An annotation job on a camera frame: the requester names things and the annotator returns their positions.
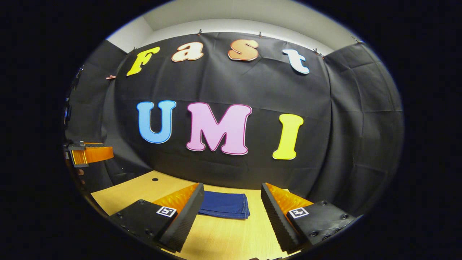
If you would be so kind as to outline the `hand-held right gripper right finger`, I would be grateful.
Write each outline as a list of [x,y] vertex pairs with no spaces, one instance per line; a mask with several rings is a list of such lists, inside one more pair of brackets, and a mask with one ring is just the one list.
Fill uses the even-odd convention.
[[360,217],[331,202],[313,203],[275,185],[261,185],[261,199],[283,252],[308,250],[348,229]]

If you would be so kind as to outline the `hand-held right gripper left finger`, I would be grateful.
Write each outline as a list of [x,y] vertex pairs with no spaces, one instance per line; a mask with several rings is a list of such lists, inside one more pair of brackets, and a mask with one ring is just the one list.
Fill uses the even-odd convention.
[[149,202],[139,199],[112,214],[110,220],[150,246],[180,252],[204,199],[196,183]]

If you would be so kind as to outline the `blue jeans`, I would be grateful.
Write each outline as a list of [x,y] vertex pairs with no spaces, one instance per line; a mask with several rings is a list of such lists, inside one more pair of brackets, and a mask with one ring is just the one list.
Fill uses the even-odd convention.
[[248,219],[250,216],[248,199],[245,194],[205,191],[198,214],[219,218]]

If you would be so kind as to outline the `black backdrop cloth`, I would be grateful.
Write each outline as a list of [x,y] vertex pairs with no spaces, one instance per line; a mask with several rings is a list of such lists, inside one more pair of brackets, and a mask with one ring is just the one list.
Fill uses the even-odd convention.
[[68,138],[114,148],[113,159],[85,170],[90,192],[157,170],[230,188],[268,182],[361,215],[393,178],[404,139],[396,84],[358,43],[322,59],[229,32],[132,54],[105,40],[70,105]]

